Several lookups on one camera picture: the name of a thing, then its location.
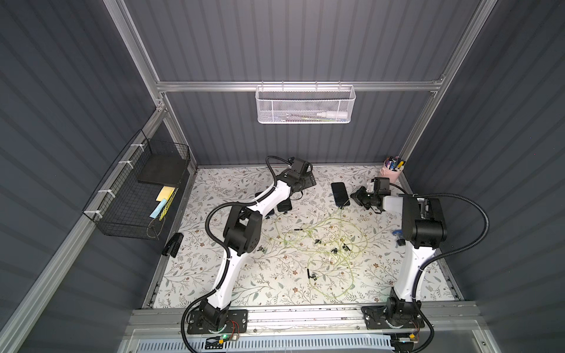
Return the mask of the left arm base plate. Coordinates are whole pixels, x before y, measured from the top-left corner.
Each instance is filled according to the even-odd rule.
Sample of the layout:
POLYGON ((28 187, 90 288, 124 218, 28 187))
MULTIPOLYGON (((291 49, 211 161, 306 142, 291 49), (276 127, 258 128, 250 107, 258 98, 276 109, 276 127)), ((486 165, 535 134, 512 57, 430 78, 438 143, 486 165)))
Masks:
POLYGON ((200 309, 188 314, 186 332, 189 335, 245 333, 249 321, 248 310, 228 310, 204 313, 200 309))

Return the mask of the black smartphone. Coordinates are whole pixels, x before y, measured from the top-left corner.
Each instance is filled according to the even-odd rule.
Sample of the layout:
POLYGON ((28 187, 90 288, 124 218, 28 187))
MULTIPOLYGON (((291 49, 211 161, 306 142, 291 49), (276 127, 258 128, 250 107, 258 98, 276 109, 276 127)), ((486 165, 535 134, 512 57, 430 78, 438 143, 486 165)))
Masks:
POLYGON ((255 195, 255 200, 258 201, 257 204, 255 204, 252 209, 254 211, 258 211, 263 217, 266 217, 269 215, 269 213, 273 213, 274 212, 274 208, 276 206, 275 204, 275 192, 271 193, 269 196, 267 196, 265 199, 262 199, 261 201, 259 201, 259 199, 261 197, 264 197, 266 194, 265 193, 257 193, 255 195))
POLYGON ((291 203, 290 199, 286 199, 286 200, 280 202, 277 205, 277 210, 278 210, 279 213, 286 214, 286 213, 288 213, 288 211, 290 211, 292 209, 293 209, 293 207, 292 207, 292 203, 291 203))
POLYGON ((332 182, 331 189, 335 205, 338 208, 350 206, 350 197, 346 185, 343 182, 332 182))

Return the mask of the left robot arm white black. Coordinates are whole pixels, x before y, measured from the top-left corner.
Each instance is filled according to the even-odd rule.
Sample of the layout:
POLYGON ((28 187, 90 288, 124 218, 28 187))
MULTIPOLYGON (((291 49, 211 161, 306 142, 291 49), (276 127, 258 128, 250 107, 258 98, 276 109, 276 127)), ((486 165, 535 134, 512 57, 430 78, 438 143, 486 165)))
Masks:
POLYGON ((265 191, 249 202, 225 202, 207 215, 206 234, 223 248, 224 257, 213 288, 188 305, 182 314, 182 324, 188 323, 189 313, 195 311, 212 326, 212 330, 218 331, 224 326, 239 272, 259 244, 263 219, 293 194, 302 193, 316 185, 313 165, 306 160, 268 156, 266 165, 273 183, 265 191), (213 234, 210 222, 219 210, 226 207, 230 208, 230 212, 223 238, 219 239, 213 234))

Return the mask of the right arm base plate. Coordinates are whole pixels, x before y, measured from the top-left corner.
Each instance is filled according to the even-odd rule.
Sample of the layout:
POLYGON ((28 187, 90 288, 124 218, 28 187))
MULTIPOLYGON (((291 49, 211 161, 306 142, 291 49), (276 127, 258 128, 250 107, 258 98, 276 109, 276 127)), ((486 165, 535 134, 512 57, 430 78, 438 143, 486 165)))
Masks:
POLYGON ((412 304, 400 309, 386 305, 361 308, 367 329, 422 329, 426 326, 412 304))

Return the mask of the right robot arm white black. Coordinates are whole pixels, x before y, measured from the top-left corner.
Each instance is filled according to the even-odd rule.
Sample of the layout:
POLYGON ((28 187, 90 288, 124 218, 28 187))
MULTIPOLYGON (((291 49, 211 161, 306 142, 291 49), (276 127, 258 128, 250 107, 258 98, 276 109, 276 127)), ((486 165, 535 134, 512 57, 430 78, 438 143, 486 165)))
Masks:
POLYGON ((478 203, 458 194, 393 196, 388 178, 376 177, 372 182, 374 183, 372 192, 361 187, 352 193, 350 198, 366 209, 376 207, 380 212, 401 213, 401 231, 406 243, 406 255, 400 275, 391 290, 383 312, 388 321, 395 321, 396 325, 400 325, 408 319, 416 319, 421 316, 420 282, 424 277, 425 269, 437 260, 476 247, 487 236, 490 220, 486 211, 478 203), (481 234, 471 243, 437 255, 437 248, 447 240, 447 223, 440 202, 441 198, 457 199, 472 205, 483 217, 484 226, 481 234))

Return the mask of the green wired earphones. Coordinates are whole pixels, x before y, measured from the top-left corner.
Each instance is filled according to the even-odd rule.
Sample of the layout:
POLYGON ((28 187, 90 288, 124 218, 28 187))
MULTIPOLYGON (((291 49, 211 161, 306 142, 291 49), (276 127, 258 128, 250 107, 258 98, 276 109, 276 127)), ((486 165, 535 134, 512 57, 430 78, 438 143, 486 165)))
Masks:
POLYGON ((308 284, 326 302, 346 301, 359 286, 370 258, 375 215, 341 208, 307 228, 308 284))
POLYGON ((315 223, 312 217, 298 211, 276 213, 263 220, 260 243, 255 252, 275 256, 306 250, 315 243, 315 223))

